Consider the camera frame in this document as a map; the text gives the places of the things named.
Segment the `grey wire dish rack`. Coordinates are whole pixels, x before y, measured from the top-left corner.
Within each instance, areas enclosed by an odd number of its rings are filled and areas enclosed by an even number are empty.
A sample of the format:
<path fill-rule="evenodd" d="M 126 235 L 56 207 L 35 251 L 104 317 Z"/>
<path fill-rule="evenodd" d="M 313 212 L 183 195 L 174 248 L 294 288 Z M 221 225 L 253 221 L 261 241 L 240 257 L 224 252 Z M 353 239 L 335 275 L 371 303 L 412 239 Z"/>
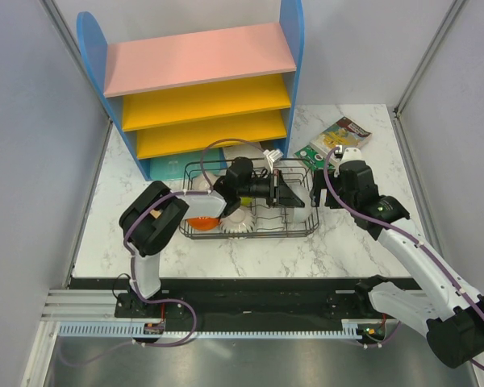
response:
<path fill-rule="evenodd" d="M 319 226 L 317 209 L 310 206 L 309 193 L 312 187 L 313 172 L 298 159 L 285 158 L 277 163 L 287 183 L 297 182 L 303 186 L 304 208 L 269 207 L 263 198 L 251 198 L 248 207 L 256 221 L 251 233 L 225 234 L 219 225 L 210 231 L 197 231 L 187 221 L 182 221 L 179 231 L 187 238 L 203 239 L 262 239 L 262 238 L 302 238 L 312 234 Z"/>

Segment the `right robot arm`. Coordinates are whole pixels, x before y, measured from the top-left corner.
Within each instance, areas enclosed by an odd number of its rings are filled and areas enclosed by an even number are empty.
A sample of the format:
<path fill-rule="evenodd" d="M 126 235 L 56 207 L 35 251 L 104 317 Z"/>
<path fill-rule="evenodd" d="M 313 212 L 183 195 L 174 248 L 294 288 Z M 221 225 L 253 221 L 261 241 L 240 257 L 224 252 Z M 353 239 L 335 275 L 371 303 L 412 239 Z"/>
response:
<path fill-rule="evenodd" d="M 434 355 L 457 368 L 484 352 L 484 296 L 456 273 L 421 235 L 407 209 L 381 195 L 363 160 L 344 162 L 338 170 L 317 169 L 311 199 L 320 206 L 345 209 L 403 265 L 425 295 L 418 298 L 376 275 L 362 281 L 353 297 L 362 317 L 387 314 L 422 335 Z"/>

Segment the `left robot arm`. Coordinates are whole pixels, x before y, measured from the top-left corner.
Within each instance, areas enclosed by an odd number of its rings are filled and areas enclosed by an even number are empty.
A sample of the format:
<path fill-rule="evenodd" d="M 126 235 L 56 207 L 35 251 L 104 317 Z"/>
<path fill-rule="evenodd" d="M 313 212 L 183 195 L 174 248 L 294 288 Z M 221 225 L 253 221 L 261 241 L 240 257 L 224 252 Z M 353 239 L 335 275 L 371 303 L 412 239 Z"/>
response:
<path fill-rule="evenodd" d="M 124 247 L 131 255 L 130 285 L 133 308 L 152 317 L 161 308 L 160 254 L 182 222 L 217 221 L 230 236 L 254 232 L 256 220 L 243 198 L 262 199 L 269 208 L 281 208 L 294 223 L 311 214 L 309 193 L 302 185 L 286 183 L 282 171 L 266 166 L 258 173 L 251 159 L 236 157 L 224 175 L 202 171 L 194 189 L 172 191 L 154 181 L 121 215 Z"/>

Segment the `small plain white bowl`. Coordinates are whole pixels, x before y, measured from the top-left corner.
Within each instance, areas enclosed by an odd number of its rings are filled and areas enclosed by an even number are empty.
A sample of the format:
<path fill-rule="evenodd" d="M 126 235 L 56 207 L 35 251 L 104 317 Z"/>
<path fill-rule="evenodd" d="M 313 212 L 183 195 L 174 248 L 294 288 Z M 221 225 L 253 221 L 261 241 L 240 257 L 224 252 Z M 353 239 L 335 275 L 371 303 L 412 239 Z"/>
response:
<path fill-rule="evenodd" d="M 219 176 L 207 171 L 205 174 L 200 173 L 192 179 L 193 191 L 211 191 Z"/>

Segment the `orange bowl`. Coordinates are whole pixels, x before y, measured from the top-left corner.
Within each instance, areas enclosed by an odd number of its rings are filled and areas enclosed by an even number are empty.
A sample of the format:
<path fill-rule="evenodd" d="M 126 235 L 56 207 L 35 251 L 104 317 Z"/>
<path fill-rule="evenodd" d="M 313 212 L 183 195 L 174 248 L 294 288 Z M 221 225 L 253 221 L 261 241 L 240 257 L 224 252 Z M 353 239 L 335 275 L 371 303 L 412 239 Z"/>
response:
<path fill-rule="evenodd" d="M 193 229 L 197 231 L 210 231 L 219 225 L 219 219 L 212 217 L 189 218 L 186 221 Z"/>

